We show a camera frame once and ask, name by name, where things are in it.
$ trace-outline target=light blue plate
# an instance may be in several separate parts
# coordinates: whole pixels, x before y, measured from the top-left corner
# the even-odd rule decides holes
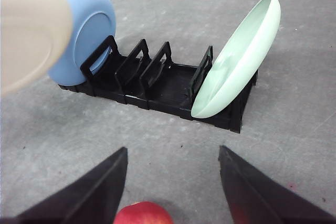
[[[116,33],[116,21],[110,0],[68,0],[72,11],[73,32],[64,54],[49,70],[49,76],[63,86],[74,86],[86,81],[80,71],[82,63],[109,35]],[[95,74],[104,64],[107,49],[90,70]]]

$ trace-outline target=gray concrete surface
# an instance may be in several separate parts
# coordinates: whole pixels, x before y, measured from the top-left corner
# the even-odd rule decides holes
[[[217,56],[258,0],[112,0],[123,54],[146,38],[175,62]],[[47,76],[2,98],[1,213],[56,192],[121,146],[120,207],[153,200],[176,224],[233,223],[217,161],[226,144],[272,179],[336,214],[336,0],[279,0],[281,24],[259,69],[241,134],[60,90]]]

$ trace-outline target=plastic dish rack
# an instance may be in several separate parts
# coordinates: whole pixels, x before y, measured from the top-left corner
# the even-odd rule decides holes
[[[93,75],[90,67],[108,48],[112,50],[104,65]],[[212,67],[212,46],[208,47],[199,66],[176,64],[171,54],[169,42],[165,42],[151,59],[146,41],[142,39],[127,57],[122,56],[110,35],[81,65],[80,70],[87,81],[76,86],[59,86],[64,90],[129,103],[240,133],[244,108],[251,88],[256,84],[258,71],[225,109],[210,118],[198,119],[191,117],[191,108]]]

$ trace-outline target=apple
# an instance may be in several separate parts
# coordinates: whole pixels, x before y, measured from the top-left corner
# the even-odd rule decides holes
[[[113,224],[174,224],[168,212],[156,203],[143,201],[121,209]]]

